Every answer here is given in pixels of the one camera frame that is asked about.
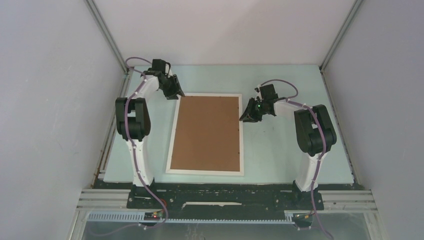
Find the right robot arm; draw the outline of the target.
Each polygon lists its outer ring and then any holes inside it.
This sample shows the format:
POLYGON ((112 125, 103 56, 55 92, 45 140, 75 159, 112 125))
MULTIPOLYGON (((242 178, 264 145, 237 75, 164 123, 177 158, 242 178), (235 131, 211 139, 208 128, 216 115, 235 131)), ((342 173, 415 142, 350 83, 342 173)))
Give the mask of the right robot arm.
POLYGON ((255 88, 256 97, 248 100, 239 121, 257 123, 264 115, 292 117, 295 124, 296 141, 303 152, 299 173, 294 180, 297 191, 291 194, 291 204, 304 209, 311 202, 312 192, 318 187, 317 179, 322 160, 337 142, 327 107, 323 104, 308 106, 293 100, 293 97, 278 96, 273 80, 259 84, 255 88))

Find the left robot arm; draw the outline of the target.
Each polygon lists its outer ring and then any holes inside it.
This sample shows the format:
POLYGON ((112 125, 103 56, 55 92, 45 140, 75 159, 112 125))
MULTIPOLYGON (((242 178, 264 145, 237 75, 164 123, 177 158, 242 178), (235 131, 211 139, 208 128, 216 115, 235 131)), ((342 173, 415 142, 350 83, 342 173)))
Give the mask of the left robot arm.
POLYGON ((116 130, 126 142, 130 151, 133 167, 133 184, 146 187, 153 183, 154 175, 149 168, 147 140, 152 122, 148 110, 148 101, 153 93, 161 90, 167 100, 178 100, 185 94, 172 65, 163 59, 151 61, 142 57, 129 57, 125 60, 142 60, 150 64, 147 70, 132 70, 140 74, 140 83, 126 97, 115 100, 116 130))

